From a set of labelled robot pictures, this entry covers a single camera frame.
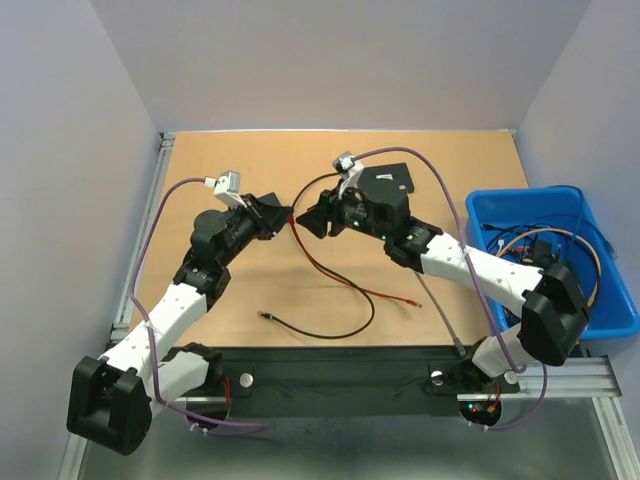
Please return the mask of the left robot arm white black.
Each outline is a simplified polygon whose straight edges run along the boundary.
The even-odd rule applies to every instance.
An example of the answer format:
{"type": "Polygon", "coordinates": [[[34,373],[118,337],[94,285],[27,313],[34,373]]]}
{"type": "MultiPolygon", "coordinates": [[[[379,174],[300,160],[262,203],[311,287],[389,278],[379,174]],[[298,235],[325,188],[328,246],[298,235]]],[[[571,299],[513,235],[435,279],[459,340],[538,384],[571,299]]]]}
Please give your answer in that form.
{"type": "Polygon", "coordinates": [[[223,371],[213,363],[213,352],[193,349],[164,358],[222,296],[231,279],[229,264],[251,241],[275,237],[293,213],[273,193],[242,199],[234,209],[200,213],[190,248],[161,300],[122,341],[76,365],[69,432],[129,455],[144,440],[158,407],[193,388],[210,394],[221,386],[223,371]]]}

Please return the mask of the black network switch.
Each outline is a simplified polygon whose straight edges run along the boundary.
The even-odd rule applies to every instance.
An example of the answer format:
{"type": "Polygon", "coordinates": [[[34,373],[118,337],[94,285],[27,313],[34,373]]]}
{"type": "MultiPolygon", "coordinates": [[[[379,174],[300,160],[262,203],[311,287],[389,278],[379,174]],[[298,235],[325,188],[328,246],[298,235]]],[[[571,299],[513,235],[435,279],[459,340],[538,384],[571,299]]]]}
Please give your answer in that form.
{"type": "Polygon", "coordinates": [[[404,162],[365,167],[358,181],[358,187],[364,188],[380,181],[393,182],[407,194],[415,191],[408,165],[404,162]]]}

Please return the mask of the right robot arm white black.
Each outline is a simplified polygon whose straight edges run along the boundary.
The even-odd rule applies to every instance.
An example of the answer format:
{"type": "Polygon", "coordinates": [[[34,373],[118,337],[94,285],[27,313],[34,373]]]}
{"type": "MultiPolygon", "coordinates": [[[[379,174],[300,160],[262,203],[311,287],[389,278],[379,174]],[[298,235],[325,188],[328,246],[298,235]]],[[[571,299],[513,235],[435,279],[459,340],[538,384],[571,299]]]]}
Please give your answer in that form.
{"type": "Polygon", "coordinates": [[[480,288],[482,300],[515,314],[518,324],[479,341],[461,364],[461,381],[472,390],[533,361],[564,365],[590,321],[587,300],[569,268],[520,265],[464,246],[412,216],[407,194],[393,186],[325,190],[296,222],[319,239],[344,229],[380,239],[394,263],[480,288]]]}

